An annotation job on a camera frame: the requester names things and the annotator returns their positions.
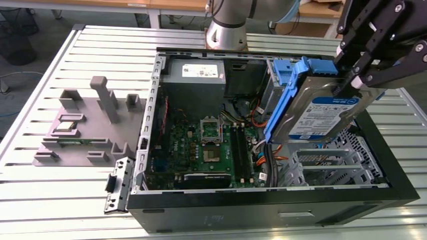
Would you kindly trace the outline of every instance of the floor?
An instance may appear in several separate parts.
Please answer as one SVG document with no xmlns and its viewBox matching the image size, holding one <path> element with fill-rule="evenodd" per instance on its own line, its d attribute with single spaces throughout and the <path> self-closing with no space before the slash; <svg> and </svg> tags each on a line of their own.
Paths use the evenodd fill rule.
<svg viewBox="0 0 427 240">
<path fill-rule="evenodd" d="M 33 15 L 40 32 L 29 37 L 32 47 L 37 52 L 37 59 L 28 65 L 12 66 L 0 57 L 0 76 L 13 72 L 40 72 L 44 73 L 51 61 L 63 45 L 75 24 L 116 26 L 116 27 L 137 27 L 135 15 L 131 13 L 111 12 L 81 12 L 63 11 L 63 18 L 56 20 L 49 10 L 36 9 Z M 161 17 L 161 26 L 165 29 L 200 30 L 204 17 L 183 16 L 175 19 L 175 24 L 169 23 L 167 16 Z M 139 17 L 139 22 L 144 27 L 149 27 L 147 15 Z M 247 22 L 247 32 L 258 34 L 270 34 L 267 23 L 250 20 Z M 1 78 L 1 81 L 9 86 L 9 93 L 0 94 L 0 140 L 3 139 L 13 121 L 16 114 L 24 106 L 27 99 L 39 83 L 41 76 L 33 73 L 20 73 Z M 415 101 L 420 105 L 424 112 L 427 111 L 427 84 L 420 84 L 407 88 Z"/>
</svg>

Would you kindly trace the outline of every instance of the ram slot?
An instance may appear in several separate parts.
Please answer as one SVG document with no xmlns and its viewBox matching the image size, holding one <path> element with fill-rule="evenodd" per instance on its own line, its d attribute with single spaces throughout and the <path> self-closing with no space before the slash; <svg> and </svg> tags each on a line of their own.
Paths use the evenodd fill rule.
<svg viewBox="0 0 427 240">
<path fill-rule="evenodd" d="M 234 175 L 238 180 L 251 178 L 251 166 L 248 158 L 246 129 L 243 127 L 231 128 L 231 150 L 234 160 Z"/>
</svg>

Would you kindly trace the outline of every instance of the circuit board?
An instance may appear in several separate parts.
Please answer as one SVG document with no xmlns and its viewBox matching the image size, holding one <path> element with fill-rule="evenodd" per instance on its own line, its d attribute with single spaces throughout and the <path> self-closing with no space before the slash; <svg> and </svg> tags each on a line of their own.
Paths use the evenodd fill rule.
<svg viewBox="0 0 427 240">
<path fill-rule="evenodd" d="M 244 144 L 248 158 L 247 166 L 250 166 L 250 179 L 243 179 L 235 175 L 234 147 L 231 125 L 222 125 L 219 131 L 214 125 L 207 125 L 203 131 L 208 136 L 222 136 L 222 143 L 212 142 L 202 144 L 200 124 L 179 124 L 172 126 L 169 130 L 168 152 L 163 157 L 157 157 L 153 162 L 153 171 L 157 172 L 160 181 L 156 180 L 156 189 L 174 190 L 176 186 L 174 181 L 180 178 L 179 175 L 204 173 L 204 174 L 227 174 L 231 175 L 230 188 L 254 188 L 254 167 L 251 160 L 252 139 L 258 138 L 256 129 L 244 128 Z"/>
</svg>

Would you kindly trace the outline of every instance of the label sticker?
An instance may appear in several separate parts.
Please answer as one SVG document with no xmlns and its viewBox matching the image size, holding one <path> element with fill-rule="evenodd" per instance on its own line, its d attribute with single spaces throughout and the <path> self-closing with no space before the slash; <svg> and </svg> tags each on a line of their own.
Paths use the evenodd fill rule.
<svg viewBox="0 0 427 240">
<path fill-rule="evenodd" d="M 215 64 L 184 64 L 182 76 L 187 78 L 218 78 L 219 68 Z"/>
<path fill-rule="evenodd" d="M 340 122 L 340 114 L 358 104 L 358 98 L 316 97 L 288 133 L 292 139 L 320 139 Z"/>
<path fill-rule="evenodd" d="M 263 181 L 267 181 L 267 174 L 260 172 L 259 173 L 259 179 L 263 180 Z"/>
<path fill-rule="evenodd" d="M 264 109 L 262 109 L 259 106 L 255 108 L 256 111 L 259 112 L 259 114 L 263 114 L 264 113 Z"/>
<path fill-rule="evenodd" d="M 136 3 L 128 3 L 127 4 L 129 7 L 147 7 L 147 5 L 145 4 L 136 4 Z"/>
</svg>

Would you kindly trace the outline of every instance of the metal workbench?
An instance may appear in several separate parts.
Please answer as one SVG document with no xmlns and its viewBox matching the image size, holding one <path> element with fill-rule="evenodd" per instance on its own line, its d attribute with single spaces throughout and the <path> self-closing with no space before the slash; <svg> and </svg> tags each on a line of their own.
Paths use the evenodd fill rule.
<svg viewBox="0 0 427 240">
<path fill-rule="evenodd" d="M 248 34 L 248 50 L 334 55 L 338 41 Z M 73 30 L 0 144 L 0 239 L 148 237 L 129 214 L 104 215 L 109 167 L 35 167 L 33 155 L 56 117 L 63 89 L 93 97 L 89 80 L 105 76 L 117 98 L 147 97 L 156 47 L 204 48 L 200 31 L 87 26 Z M 368 108 L 420 199 L 343 226 L 174 233 L 153 236 L 224 239 L 427 238 L 426 116 L 403 89 L 388 90 Z"/>
</svg>

